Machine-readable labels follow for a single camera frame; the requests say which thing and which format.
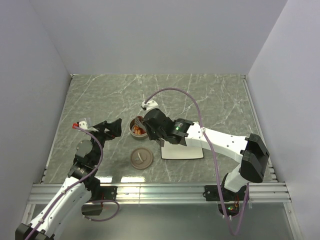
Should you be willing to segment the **small pork belly piece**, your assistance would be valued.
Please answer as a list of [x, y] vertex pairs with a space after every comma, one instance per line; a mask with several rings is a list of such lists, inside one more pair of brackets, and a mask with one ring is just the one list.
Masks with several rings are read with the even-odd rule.
[[143, 134], [146, 133], [146, 131], [141, 127], [134, 126], [133, 127], [133, 133], [136, 134], [136, 135], [143, 135]]

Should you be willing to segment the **beige round lid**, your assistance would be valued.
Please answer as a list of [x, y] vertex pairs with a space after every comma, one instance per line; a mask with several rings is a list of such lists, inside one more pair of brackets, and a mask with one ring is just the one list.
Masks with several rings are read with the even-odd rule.
[[153, 153], [145, 147], [139, 147], [132, 151], [130, 163], [137, 170], [147, 169], [153, 162]]

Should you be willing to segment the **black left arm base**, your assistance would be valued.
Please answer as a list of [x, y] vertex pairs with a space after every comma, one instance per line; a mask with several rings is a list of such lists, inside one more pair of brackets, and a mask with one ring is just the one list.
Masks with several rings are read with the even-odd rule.
[[115, 206], [115, 213], [108, 217], [113, 218], [120, 210], [120, 204], [116, 201], [117, 186], [100, 186], [96, 193], [81, 207], [81, 213], [86, 219], [91, 216], [100, 216], [108, 205]]

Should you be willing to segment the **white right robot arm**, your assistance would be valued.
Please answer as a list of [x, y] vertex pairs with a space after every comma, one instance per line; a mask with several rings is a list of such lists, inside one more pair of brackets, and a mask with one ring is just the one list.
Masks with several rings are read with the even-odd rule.
[[262, 183], [264, 180], [270, 153], [257, 134], [236, 136], [182, 118], [171, 120], [158, 108], [146, 113], [143, 124], [149, 139], [161, 145], [168, 142], [214, 150], [236, 161], [238, 166], [226, 175], [224, 185], [220, 187], [220, 194], [226, 200], [233, 199], [247, 183]]

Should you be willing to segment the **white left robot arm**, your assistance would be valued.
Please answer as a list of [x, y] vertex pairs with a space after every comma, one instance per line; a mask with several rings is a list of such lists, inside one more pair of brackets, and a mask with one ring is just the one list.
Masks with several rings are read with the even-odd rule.
[[21, 223], [15, 230], [17, 240], [56, 240], [68, 221], [81, 212], [83, 205], [117, 204], [117, 187], [102, 187], [96, 173], [104, 157], [104, 144], [122, 134], [122, 119], [106, 120], [89, 126], [86, 120], [72, 125], [90, 136], [76, 146], [73, 164], [62, 186], [46, 207], [30, 223]]

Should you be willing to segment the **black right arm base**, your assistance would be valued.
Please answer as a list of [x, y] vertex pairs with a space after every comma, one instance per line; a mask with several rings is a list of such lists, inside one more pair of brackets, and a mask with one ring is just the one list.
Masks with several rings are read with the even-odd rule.
[[[226, 174], [222, 180], [222, 183], [220, 185], [222, 197], [224, 202], [229, 203], [231, 201], [235, 202], [236, 200], [243, 201], [245, 199], [245, 192], [246, 192], [246, 186], [242, 186], [238, 192], [232, 192], [225, 188], [225, 181], [227, 178]], [[217, 185], [205, 185], [204, 186], [204, 192], [202, 196], [206, 199], [207, 202], [212, 201], [220, 201], [220, 195], [218, 192], [218, 186]]]

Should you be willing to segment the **beige round container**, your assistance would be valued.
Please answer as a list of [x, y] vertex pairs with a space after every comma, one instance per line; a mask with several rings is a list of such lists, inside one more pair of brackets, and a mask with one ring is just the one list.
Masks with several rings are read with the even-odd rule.
[[129, 125], [129, 132], [130, 132], [131, 136], [136, 140], [144, 140], [144, 139], [148, 138], [146, 134], [137, 135], [137, 134], [133, 133], [133, 128], [135, 126], [135, 118], [130, 122], [130, 125]]

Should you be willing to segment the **white rectangular plate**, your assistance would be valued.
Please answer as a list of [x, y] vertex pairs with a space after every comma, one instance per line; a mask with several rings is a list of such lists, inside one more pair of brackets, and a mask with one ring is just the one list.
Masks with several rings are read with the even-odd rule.
[[163, 137], [160, 142], [160, 153], [163, 160], [196, 160], [204, 158], [202, 148], [171, 144]]

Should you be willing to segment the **aluminium table edge rail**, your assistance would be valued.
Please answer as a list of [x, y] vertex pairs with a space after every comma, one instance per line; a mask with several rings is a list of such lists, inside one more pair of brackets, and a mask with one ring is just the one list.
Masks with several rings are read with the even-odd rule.
[[[115, 186], [120, 204], [202, 204], [205, 183], [119, 183]], [[60, 189], [60, 184], [34, 184], [28, 204], [48, 204]], [[249, 186], [251, 203], [290, 203], [285, 183], [263, 182]]]

